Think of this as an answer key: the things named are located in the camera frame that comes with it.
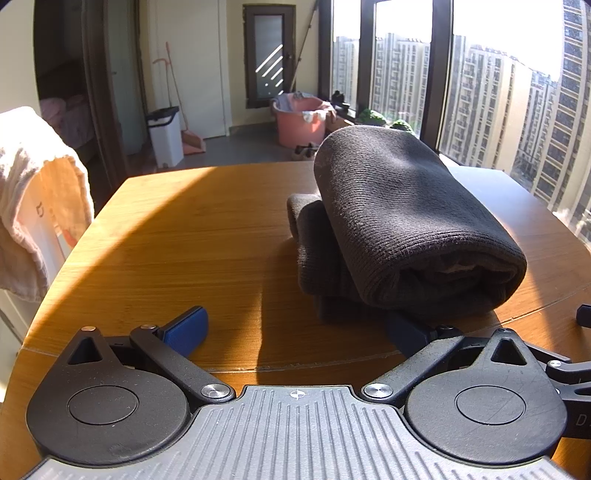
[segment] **blue gripper pad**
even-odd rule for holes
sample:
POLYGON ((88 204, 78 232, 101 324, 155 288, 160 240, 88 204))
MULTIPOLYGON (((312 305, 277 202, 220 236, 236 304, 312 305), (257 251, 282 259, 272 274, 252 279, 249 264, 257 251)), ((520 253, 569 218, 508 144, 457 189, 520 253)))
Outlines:
POLYGON ((208 326, 207 311, 196 306, 161 327, 158 337, 177 353, 189 356, 205 340, 208 326))

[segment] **white trash can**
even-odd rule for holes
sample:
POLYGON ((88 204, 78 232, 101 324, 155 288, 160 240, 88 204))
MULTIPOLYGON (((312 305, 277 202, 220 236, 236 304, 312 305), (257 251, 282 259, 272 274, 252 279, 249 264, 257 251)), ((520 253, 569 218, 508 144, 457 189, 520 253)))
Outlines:
POLYGON ((158 168, 172 168, 183 157, 178 107, 161 108, 146 116, 158 168))

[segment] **sky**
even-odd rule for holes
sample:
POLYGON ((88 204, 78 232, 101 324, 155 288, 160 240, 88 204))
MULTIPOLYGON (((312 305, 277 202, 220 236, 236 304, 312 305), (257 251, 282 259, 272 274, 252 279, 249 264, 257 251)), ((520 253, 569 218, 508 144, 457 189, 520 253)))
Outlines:
MULTIPOLYGON (((359 38, 360 0, 334 0, 334 37, 359 38)), ((389 0, 376 5, 376 36, 396 33, 431 41, 432 0, 389 0)), ((506 51, 558 80, 562 62, 561 0, 454 0, 453 32, 506 51)))

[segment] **ridged gray plate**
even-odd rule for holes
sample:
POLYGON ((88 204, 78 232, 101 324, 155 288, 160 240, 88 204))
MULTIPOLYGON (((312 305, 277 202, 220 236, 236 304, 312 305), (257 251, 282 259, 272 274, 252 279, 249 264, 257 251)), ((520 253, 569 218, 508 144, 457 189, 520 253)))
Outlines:
POLYGON ((203 407, 158 454, 111 468, 43 462, 33 480, 558 480, 547 458, 510 468, 455 462, 424 446, 388 405, 349 387, 258 387, 203 407))

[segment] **metal screw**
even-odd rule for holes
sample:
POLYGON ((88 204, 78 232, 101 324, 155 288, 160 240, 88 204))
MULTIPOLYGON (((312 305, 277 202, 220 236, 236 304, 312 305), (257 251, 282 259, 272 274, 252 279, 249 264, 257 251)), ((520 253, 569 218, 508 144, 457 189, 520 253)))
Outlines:
POLYGON ((201 395, 207 398, 223 398, 230 394, 230 387, 221 383, 212 383, 205 385, 201 389, 201 395))
POLYGON ((394 390, 384 383, 372 383, 364 386, 363 393, 371 398, 387 398, 394 393, 394 390))

